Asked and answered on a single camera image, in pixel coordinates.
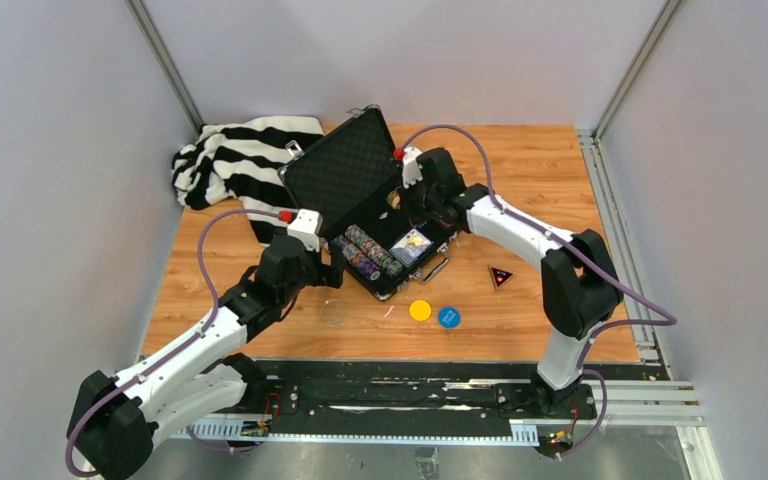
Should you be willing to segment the yellow round dealer button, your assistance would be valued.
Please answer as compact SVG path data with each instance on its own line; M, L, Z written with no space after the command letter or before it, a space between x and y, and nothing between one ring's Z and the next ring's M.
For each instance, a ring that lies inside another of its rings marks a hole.
M433 312L431 304L426 300L415 300L409 305L409 315L417 322L427 321Z

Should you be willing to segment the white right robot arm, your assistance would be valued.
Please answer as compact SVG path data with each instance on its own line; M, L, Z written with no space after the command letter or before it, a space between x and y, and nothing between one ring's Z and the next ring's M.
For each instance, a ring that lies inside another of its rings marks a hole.
M543 310L551 329L531 382L531 400L542 415L569 407L583 375L590 336L623 301L604 239L587 229L556 228L524 214L484 184L466 185L448 150L397 149L401 207L414 220L434 221L488 239L531 265L540 275Z

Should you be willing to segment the blue yellow card deck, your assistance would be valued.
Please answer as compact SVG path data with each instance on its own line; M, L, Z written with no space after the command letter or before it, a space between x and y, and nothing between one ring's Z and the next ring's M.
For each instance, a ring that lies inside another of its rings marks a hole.
M432 241L421 231L412 228L389 249L404 266L414 265L433 245Z

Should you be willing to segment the blue 10 poker chip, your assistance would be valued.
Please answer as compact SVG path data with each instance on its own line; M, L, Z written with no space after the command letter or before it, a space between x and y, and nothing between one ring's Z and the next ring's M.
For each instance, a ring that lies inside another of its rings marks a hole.
M438 323L445 329L454 329L461 323L460 312L451 306L446 306L438 311Z

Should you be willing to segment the black triangular heart token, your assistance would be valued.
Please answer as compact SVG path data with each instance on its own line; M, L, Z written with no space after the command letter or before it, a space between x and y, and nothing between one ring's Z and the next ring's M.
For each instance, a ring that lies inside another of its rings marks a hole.
M513 272L492 265L488 266L488 271L491 276L493 288L496 291L506 286L515 277Z

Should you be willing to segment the blue-green poker chip stack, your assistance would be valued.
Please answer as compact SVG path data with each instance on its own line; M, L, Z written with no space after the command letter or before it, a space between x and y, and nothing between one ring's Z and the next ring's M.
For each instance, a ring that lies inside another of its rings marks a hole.
M399 275L399 274L402 272L402 270L403 270L403 267L402 267L402 265L401 265L401 264L400 264L398 261L396 261L396 260L388 260L388 261L386 262L385 270L386 270L386 272L387 272L387 273L388 273L390 276L392 276L392 277L396 277L396 276L398 276L398 275Z

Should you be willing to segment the black poker set case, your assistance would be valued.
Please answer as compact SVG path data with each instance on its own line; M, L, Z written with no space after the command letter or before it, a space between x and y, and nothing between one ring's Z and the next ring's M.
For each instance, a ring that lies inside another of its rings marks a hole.
M396 148L380 107L368 105L352 112L348 120L312 146L303 148L279 171L295 205L321 214L319 235L331 253L341 256L347 272L381 301L389 299L411 279L429 281L431 277L423 274L423 267L435 255L446 254L449 242L457 234L456 229L444 229L434 222L412 225L401 208L389 207L387 195L402 185L401 170L394 157ZM412 228L421 231L433 245L410 267L389 253L402 265L402 272L392 277L380 267L380 278L370 281L348 263L335 240L345 236L349 225L360 227L388 253Z

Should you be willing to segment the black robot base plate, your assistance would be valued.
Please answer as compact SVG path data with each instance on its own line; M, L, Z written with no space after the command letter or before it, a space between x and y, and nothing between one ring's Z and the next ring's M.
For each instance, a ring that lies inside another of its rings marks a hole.
M599 388L576 380L553 393L533 362L260 360L254 374L220 411L264 422L271 438L482 442L523 421L538 429L527 443L554 446L605 415Z

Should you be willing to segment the clear round plastic disc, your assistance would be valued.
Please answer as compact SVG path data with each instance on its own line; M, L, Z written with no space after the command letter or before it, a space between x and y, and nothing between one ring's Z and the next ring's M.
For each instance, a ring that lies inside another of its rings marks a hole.
M348 320L348 309L344 302L338 299L325 300L320 308L319 317L328 327L339 327Z

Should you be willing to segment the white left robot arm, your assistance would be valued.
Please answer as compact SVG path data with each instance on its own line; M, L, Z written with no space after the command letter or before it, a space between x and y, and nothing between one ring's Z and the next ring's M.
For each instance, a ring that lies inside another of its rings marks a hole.
M67 428L65 463L79 478L127 479L172 434L236 406L258 411L266 386L238 348L284 319L308 287L338 289L346 261L328 263L299 239L278 236L208 313L151 356L79 387Z

